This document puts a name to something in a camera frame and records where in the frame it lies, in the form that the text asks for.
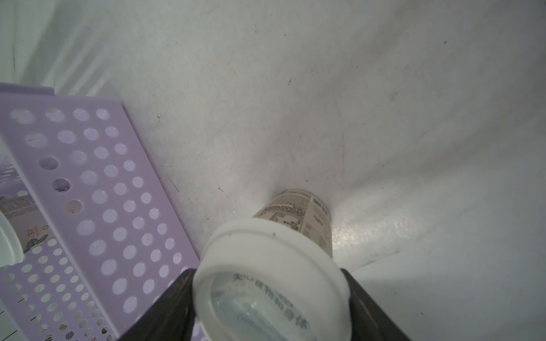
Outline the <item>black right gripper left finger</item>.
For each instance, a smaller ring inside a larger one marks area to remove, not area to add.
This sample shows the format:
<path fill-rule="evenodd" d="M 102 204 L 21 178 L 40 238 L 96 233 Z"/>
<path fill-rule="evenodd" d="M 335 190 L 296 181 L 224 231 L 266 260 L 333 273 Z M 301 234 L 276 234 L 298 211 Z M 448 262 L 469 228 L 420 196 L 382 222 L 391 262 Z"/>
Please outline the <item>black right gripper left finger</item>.
<path fill-rule="evenodd" d="M 195 269 L 187 269 L 170 285 L 121 341 L 190 341 L 196 319 L 193 305 Z"/>

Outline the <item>yogurt cup white lid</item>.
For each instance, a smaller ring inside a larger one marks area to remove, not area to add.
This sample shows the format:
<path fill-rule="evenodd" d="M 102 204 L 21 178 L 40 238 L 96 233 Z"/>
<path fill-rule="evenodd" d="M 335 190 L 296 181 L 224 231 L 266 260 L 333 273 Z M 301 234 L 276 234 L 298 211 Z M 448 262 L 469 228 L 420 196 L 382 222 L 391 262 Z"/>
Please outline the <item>yogurt cup white lid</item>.
<path fill-rule="evenodd" d="M 348 281 L 332 257 L 331 214 L 313 193 L 281 192 L 218 228 L 193 279 L 209 340 L 349 340 Z"/>
<path fill-rule="evenodd" d="M 25 253 L 53 237 L 31 196 L 1 200 L 1 267 L 24 261 Z"/>

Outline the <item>purple perforated plastic basket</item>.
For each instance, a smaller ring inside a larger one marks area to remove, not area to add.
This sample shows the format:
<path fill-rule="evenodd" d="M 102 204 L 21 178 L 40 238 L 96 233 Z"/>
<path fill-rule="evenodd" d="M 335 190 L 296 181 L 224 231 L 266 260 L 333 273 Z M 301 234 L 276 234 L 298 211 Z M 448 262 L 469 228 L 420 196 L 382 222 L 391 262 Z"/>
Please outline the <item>purple perforated plastic basket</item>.
<path fill-rule="evenodd" d="M 115 340 L 198 257 L 121 103 L 1 86 L 1 197 L 30 195 L 51 238 L 1 270 L 24 340 Z"/>

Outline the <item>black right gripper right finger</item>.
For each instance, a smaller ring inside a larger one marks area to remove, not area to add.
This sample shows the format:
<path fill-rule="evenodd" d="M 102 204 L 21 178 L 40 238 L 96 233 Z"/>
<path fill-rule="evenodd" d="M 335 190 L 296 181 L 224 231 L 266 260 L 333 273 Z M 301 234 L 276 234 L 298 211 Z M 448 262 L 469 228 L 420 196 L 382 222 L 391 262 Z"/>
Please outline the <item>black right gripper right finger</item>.
<path fill-rule="evenodd" d="M 352 341 L 410 341 L 408 336 L 379 307 L 363 287 L 345 269 L 351 292 Z"/>

